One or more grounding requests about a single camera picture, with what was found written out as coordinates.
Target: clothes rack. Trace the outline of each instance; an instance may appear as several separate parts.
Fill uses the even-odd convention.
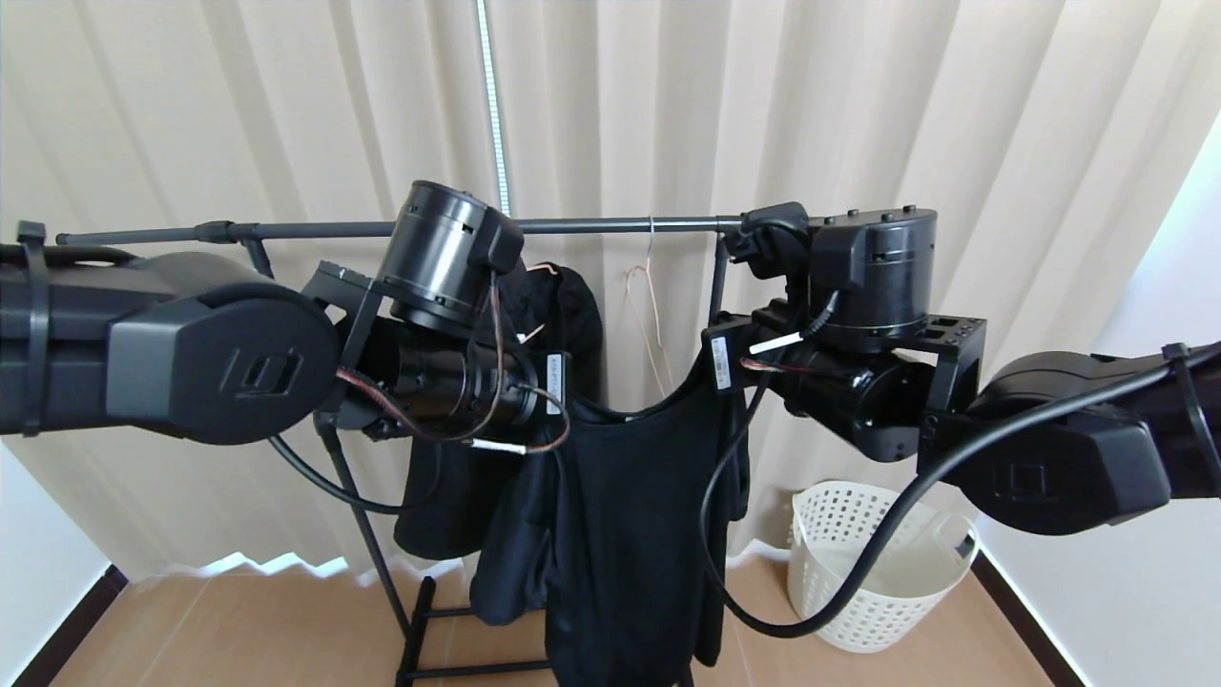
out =
[[[725,288],[725,270],[729,264],[729,250],[724,242],[724,231],[741,222],[737,216],[676,216],[676,217],[614,217],[614,218],[534,218],[518,220],[526,234],[582,234],[582,233],[689,233],[714,232],[717,234],[712,265],[712,290],[708,301],[708,323],[716,322],[720,311]],[[100,245],[123,243],[161,243],[175,240],[203,240],[208,243],[234,243],[245,248],[247,256],[254,268],[264,276],[275,278],[271,256],[264,245],[265,239],[280,238],[370,238],[388,237],[394,229],[394,222],[330,222],[330,223],[234,223],[228,221],[205,222],[193,227],[155,228],[142,231],[111,231],[94,233],[60,233],[56,243],[61,245]],[[359,495],[352,467],[341,453],[332,455],[339,483],[353,495]],[[415,606],[410,617],[403,605],[403,599],[391,577],[386,555],[374,534],[369,514],[357,506],[352,515],[360,531],[360,538],[369,550],[377,578],[386,592],[391,611],[403,632],[403,655],[399,660],[394,687],[413,687],[416,680],[435,677],[465,677],[473,675],[497,675],[504,672],[524,672],[546,670],[551,665],[546,660],[513,661],[499,664],[466,665],[451,667],[420,667],[420,652],[424,647],[429,621],[438,617],[459,617],[474,615],[470,606],[435,609],[432,608],[437,582],[425,577],[416,593]],[[695,687],[691,670],[687,669],[679,681],[680,687]]]

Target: baseboard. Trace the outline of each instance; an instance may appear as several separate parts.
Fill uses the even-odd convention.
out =
[[[1043,671],[1048,674],[1051,683],[1056,687],[1085,687],[1081,676],[1048,637],[1039,621],[1034,619],[1031,610],[1010,587],[1009,581],[983,552],[976,556],[971,571],[976,574],[976,578],[993,598],[1000,613],[1005,614],[1005,619],[1034,654],[1034,659],[1043,666]]]
[[[68,617],[63,619],[59,630],[43,644],[34,660],[29,661],[26,670],[21,671],[12,687],[46,687],[59,675],[72,653],[76,652],[81,642],[84,641],[94,625],[101,620],[110,604],[115,602],[118,593],[127,587],[127,578],[118,569],[110,566],[101,574],[93,588],[85,592],[81,603],[72,609]]]

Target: laundry basket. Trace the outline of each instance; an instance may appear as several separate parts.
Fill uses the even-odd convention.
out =
[[[899,495],[853,482],[823,482],[792,498],[789,600],[802,619],[827,605]],[[894,644],[971,570],[971,521],[917,504],[883,549],[852,602],[818,636],[861,654]]]

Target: black clothing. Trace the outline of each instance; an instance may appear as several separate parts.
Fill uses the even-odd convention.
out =
[[[659,405],[618,414],[576,399],[557,451],[526,459],[484,544],[475,615],[505,625],[546,608],[547,655],[560,686],[674,685],[720,650],[722,599],[707,582],[698,514],[722,448],[744,420],[741,394],[718,395],[701,356]],[[746,511],[746,442],[709,509],[713,560]]]
[[[505,347],[568,351],[573,392],[597,399],[602,382],[602,316],[579,273],[558,265],[549,267],[527,271],[519,264],[501,279]],[[543,328],[521,345],[516,334],[529,334],[540,323]],[[490,314],[484,317],[477,337],[495,347]],[[524,442],[529,437],[503,439]],[[521,464],[523,459],[513,454],[414,439],[403,503],[420,503],[437,480],[438,467],[441,476],[427,503],[398,517],[394,542],[409,554],[433,560],[477,552],[501,492],[521,470]]]

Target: curtain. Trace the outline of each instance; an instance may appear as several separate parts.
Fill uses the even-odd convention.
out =
[[[498,196],[474,2],[2,11],[7,237],[18,217],[51,232],[388,218],[416,177]],[[935,207],[934,308],[989,318],[987,371],[1089,349],[1221,110],[1215,0],[488,0],[487,20],[514,215]],[[299,286],[320,257],[372,271],[383,245],[269,248]],[[199,246],[140,246],[183,248]],[[686,375],[709,236],[534,237],[526,253],[591,283],[613,408],[656,403]],[[626,289],[646,254],[659,331],[639,271]],[[781,290],[731,267],[724,306]],[[651,364],[658,338],[667,355],[653,347]],[[306,427],[287,438],[331,473]],[[129,577],[234,550],[368,566],[348,509],[264,445],[131,430],[6,442]],[[404,442],[346,445],[368,498],[400,497]],[[784,544],[789,497],[814,482],[894,488],[912,471],[861,459],[775,398],[750,448],[739,548]],[[933,500],[956,504],[950,489]]]

